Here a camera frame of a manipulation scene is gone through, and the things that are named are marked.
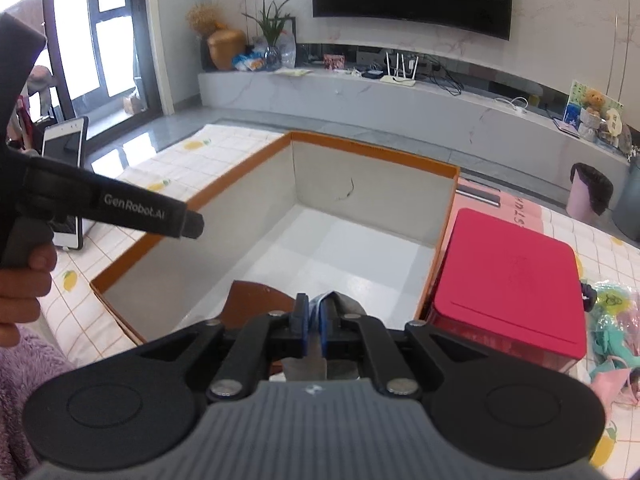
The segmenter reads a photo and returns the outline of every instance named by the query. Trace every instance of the gray trash can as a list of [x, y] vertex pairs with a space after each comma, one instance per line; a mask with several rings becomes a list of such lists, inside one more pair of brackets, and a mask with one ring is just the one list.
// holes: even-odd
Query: gray trash can
[[640, 160], [631, 160], [629, 176], [613, 210], [613, 223], [632, 240], [640, 241]]

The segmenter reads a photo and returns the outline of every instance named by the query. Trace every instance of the dried flower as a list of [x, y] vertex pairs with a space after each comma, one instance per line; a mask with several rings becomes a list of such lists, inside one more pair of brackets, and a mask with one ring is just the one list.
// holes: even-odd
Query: dried flower
[[208, 38], [220, 28], [226, 28], [220, 21], [220, 10], [214, 4], [197, 4], [191, 7], [186, 19], [191, 30], [203, 38]]

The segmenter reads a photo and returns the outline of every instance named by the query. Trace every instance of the potted plant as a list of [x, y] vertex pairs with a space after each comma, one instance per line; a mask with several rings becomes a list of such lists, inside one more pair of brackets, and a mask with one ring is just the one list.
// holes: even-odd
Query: potted plant
[[284, 0], [278, 5], [276, 0], [272, 0], [267, 8], [265, 0], [262, 0], [262, 10], [258, 18], [245, 12], [242, 13], [254, 20], [262, 30], [264, 39], [267, 42], [267, 50], [264, 53], [264, 62], [267, 70], [276, 70], [280, 67], [280, 53], [276, 47], [276, 41], [278, 41], [284, 29], [285, 23], [291, 17], [289, 13], [282, 13], [282, 7], [290, 1]]

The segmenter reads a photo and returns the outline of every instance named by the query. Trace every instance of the finger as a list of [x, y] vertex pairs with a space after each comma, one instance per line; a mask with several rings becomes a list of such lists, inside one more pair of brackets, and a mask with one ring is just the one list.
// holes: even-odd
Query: finger
[[36, 247], [29, 256], [29, 266], [32, 270], [44, 270], [51, 272], [56, 268], [58, 254], [53, 244], [40, 245]]
[[0, 299], [0, 323], [30, 323], [40, 317], [40, 303], [36, 299]]
[[29, 269], [0, 270], [0, 298], [42, 298], [51, 290], [51, 275]]
[[13, 324], [0, 324], [0, 347], [9, 348], [20, 342], [20, 332]]

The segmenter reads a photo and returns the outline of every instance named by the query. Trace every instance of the trash can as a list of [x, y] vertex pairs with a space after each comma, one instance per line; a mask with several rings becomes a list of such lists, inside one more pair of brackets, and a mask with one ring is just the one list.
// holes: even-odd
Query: trash can
[[611, 195], [613, 184], [593, 166], [581, 162], [572, 166], [571, 191], [566, 204], [566, 212], [571, 218], [589, 223], [609, 207]]
[[626, 237], [640, 241], [640, 160], [631, 160], [629, 176], [613, 210], [613, 223]]

